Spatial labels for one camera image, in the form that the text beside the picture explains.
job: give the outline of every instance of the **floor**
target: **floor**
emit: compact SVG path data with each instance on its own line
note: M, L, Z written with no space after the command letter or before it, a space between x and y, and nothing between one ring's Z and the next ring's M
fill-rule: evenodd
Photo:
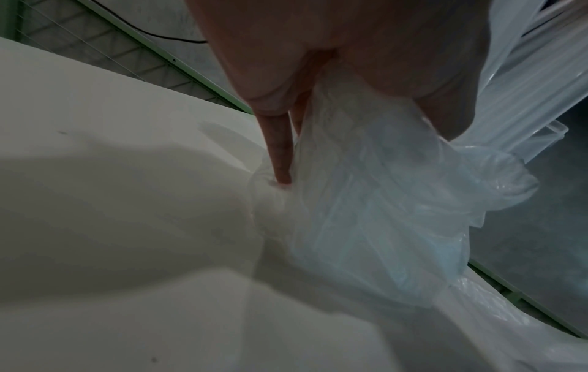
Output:
M472 229L472 258L587 337L588 99L559 121L566 137L528 165L540 190Z

